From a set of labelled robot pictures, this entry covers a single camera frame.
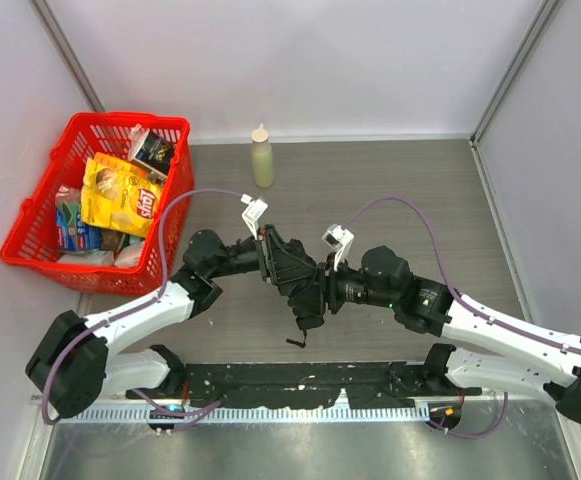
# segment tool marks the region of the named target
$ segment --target red basket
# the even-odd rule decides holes
[[[137,123],[176,143],[155,221],[146,237],[139,265],[132,269],[55,263],[57,251],[54,196],[60,185],[81,188],[85,161],[96,152],[125,158],[130,129]],[[143,295],[161,284],[161,260],[157,224],[175,197],[194,188],[188,149],[190,124],[184,118],[156,117],[143,113],[79,113],[72,117],[57,145],[34,195],[21,204],[19,217],[3,247],[1,260],[30,268],[61,285],[80,292]],[[165,247],[168,270],[172,269],[190,199],[179,203],[166,219]]]

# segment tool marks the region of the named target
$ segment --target gray floor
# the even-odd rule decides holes
[[[484,431],[499,407],[468,401],[461,430]],[[556,412],[538,402],[512,402],[502,427],[482,440],[444,436],[423,423],[390,422],[202,425],[172,437],[140,438],[146,431],[137,424],[60,424],[41,479],[576,478]],[[70,441],[73,448],[66,450]],[[134,443],[124,448],[128,442]]]
[[[457,287],[521,316],[467,141],[278,144],[277,178],[264,191],[252,181],[249,152],[249,145],[193,147],[196,185],[263,195],[270,205],[265,222],[276,224],[286,240],[300,239],[317,260],[328,253],[320,238],[329,225],[345,222],[377,196],[407,196],[437,229]],[[242,210],[233,198],[194,198],[182,241],[202,228],[216,230],[226,244],[247,237]],[[369,248],[385,244],[406,258],[415,273],[441,280],[427,232],[406,207],[379,205],[360,217],[352,231],[351,265],[358,265]],[[310,332],[308,347],[301,350],[285,343],[288,337],[300,338],[286,299],[259,274],[218,283],[224,294],[209,311],[155,333],[133,350],[164,343],[184,361],[196,362],[414,360],[424,358],[436,340],[406,331],[386,310],[345,305],[326,318],[324,327]],[[124,300],[95,296],[92,311]]]

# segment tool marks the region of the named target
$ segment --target lay's chip bag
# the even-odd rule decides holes
[[[145,237],[163,189],[146,180],[147,172],[119,158],[97,153],[86,163],[81,189],[81,218],[96,227]]]

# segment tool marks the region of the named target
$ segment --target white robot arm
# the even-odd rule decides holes
[[[101,395],[133,388],[152,397],[172,397],[184,381],[184,367],[176,355],[163,346],[135,354],[121,352],[147,335],[209,308],[221,293],[214,278],[259,271],[267,283],[288,297],[288,306],[304,332],[303,343],[291,343],[304,347],[307,331],[324,323],[326,310],[336,314],[346,302],[389,308],[409,330],[499,355],[436,344],[422,367],[425,381],[432,387],[442,384],[446,390],[448,386],[477,387],[527,395],[555,405],[581,423],[581,353],[570,350],[576,346],[581,351],[581,337],[528,324],[467,295],[461,295],[459,302],[445,285],[412,274],[408,263],[387,247],[369,250],[361,268],[351,269],[345,254],[339,253],[341,249],[347,253],[353,238],[345,229],[326,232],[324,240],[335,253],[317,264],[301,242],[283,241],[272,225],[260,229],[256,220],[261,213],[244,217],[253,236],[229,247],[213,231],[193,235],[184,266],[159,294],[153,292],[83,319],[74,312],[57,317],[26,368],[40,390],[58,352],[88,327],[115,319],[81,342],[59,370],[50,402],[61,417],[81,413]],[[462,303],[497,321],[479,318]]]

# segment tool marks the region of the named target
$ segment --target metal frame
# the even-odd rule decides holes
[[[88,79],[81,62],[77,58],[77,55],[72,50],[68,39],[66,38],[59,22],[57,22],[56,17],[52,13],[50,6],[46,0],[29,0],[30,5],[39,17],[39,21],[42,23],[50,40],[54,43],[59,55],[63,59],[67,69],[72,74],[72,78],[81,90],[83,97],[86,102],[90,105],[90,108],[95,112],[104,112],[105,108],[103,103],[99,99],[97,92],[94,90],[92,83]]]
[[[528,63],[532,53],[539,44],[550,23],[555,18],[562,4],[563,0],[544,0],[528,32],[526,33],[526,36],[517,49],[512,63],[508,67],[504,77],[501,79],[501,82],[495,90],[495,93],[490,100],[488,107],[486,108],[483,116],[481,117],[481,120],[477,124],[477,128],[475,129],[474,134],[470,139],[472,154],[477,165],[477,170],[479,171],[479,176],[481,177],[481,182],[486,193],[486,198],[490,205],[490,210],[492,212],[497,233],[499,234],[501,246],[503,247],[503,252],[512,275],[512,281],[514,283],[515,290],[517,291],[517,295],[519,296],[521,309],[523,310],[523,314],[526,320],[533,323],[533,308],[528,302],[528,297],[525,293],[527,289],[524,286],[524,281],[519,275],[519,270],[515,264],[514,255],[506,235],[505,223],[502,221],[501,215],[499,213],[497,198],[494,193],[492,181],[488,173],[488,169],[483,161],[483,153],[481,151],[480,142],[484,138],[484,135],[486,135],[497,112],[501,108],[515,82],[518,80],[525,65]],[[562,415],[559,415],[558,418],[561,425],[561,430],[565,437],[568,451],[570,452],[570,456],[575,467],[575,471],[577,472],[578,477],[581,478],[581,425],[568,420]]]
[[[503,103],[503,100],[508,95],[510,88],[514,85],[515,81],[519,77],[519,74],[523,70],[523,67],[527,64],[528,59],[532,55],[535,47],[539,43],[539,40],[543,36],[546,28],[555,17],[559,7],[563,3],[563,0],[544,0],[543,4],[539,8],[537,15],[535,16],[526,36],[521,41],[517,52],[514,55],[512,63],[508,67],[505,75],[499,82],[499,86],[494,92],[492,100],[488,104],[486,111],[484,112],[481,120],[477,124],[477,128],[470,139],[475,145],[478,145],[483,135],[486,133],[492,119],[496,115],[499,107]]]
[[[23,452],[15,478],[17,480],[39,480],[50,446],[53,427],[43,423],[39,405],[29,405],[24,415],[31,421],[32,425],[28,445]]]

